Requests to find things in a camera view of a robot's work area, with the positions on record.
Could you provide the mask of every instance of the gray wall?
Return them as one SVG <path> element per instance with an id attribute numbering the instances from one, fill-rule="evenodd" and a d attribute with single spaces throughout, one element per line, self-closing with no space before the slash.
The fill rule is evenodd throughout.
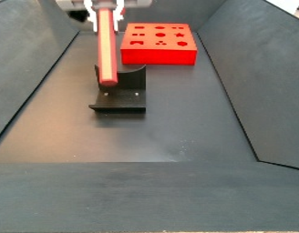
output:
<path id="1" fill-rule="evenodd" d="M 125 20 L 120 23 L 120 31 L 128 22 L 187 23 L 196 31 L 221 6 L 225 0 L 153 0 L 149 8 L 126 9 Z"/>
<path id="2" fill-rule="evenodd" d="M 54 1 L 0 3 L 0 133 L 76 33 Z"/>
<path id="3" fill-rule="evenodd" d="M 197 33 L 256 156 L 299 167 L 299 19 L 227 0 Z"/>

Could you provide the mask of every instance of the black bracket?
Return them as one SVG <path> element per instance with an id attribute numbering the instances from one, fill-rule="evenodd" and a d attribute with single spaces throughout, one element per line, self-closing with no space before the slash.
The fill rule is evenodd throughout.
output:
<path id="1" fill-rule="evenodd" d="M 117 72 L 116 86 L 102 86 L 98 83 L 96 104 L 89 105 L 98 112 L 141 113 L 145 111 L 145 65 L 134 66 Z"/>

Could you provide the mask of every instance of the shape hole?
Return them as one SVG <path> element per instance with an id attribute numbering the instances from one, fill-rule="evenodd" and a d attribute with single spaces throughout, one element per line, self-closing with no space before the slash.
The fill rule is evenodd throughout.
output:
<path id="1" fill-rule="evenodd" d="M 177 46 L 187 46 L 187 43 L 184 41 L 177 42 Z"/>
<path id="2" fill-rule="evenodd" d="M 165 34 L 164 34 L 164 33 L 156 33 L 156 36 L 157 36 L 157 37 L 164 37 Z"/>
<path id="3" fill-rule="evenodd" d="M 184 34 L 177 33 L 177 34 L 175 34 L 175 36 L 176 36 L 176 37 L 183 37 L 183 36 L 184 36 Z"/>
<path id="4" fill-rule="evenodd" d="M 165 46 L 167 44 L 165 44 L 161 40 L 159 40 L 159 41 L 156 42 L 156 45 L 157 45 L 157 46 Z"/>
<path id="5" fill-rule="evenodd" d="M 144 41 L 140 41 L 140 40 L 132 40 L 130 42 L 129 42 L 129 44 L 133 46 L 133 45 L 144 45 Z"/>

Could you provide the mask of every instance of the red shape sorter block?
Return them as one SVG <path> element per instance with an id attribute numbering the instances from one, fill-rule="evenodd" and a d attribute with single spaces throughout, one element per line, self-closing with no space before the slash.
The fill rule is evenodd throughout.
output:
<path id="1" fill-rule="evenodd" d="M 122 64 L 193 65 L 197 47 L 187 24 L 128 24 Z"/>

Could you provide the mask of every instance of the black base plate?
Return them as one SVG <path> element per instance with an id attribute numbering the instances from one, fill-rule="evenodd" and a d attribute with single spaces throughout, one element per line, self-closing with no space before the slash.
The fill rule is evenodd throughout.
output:
<path id="1" fill-rule="evenodd" d="M 145 92 L 144 90 L 116 90 L 114 92 L 98 91 L 96 104 L 89 105 L 100 112 L 144 112 Z"/>

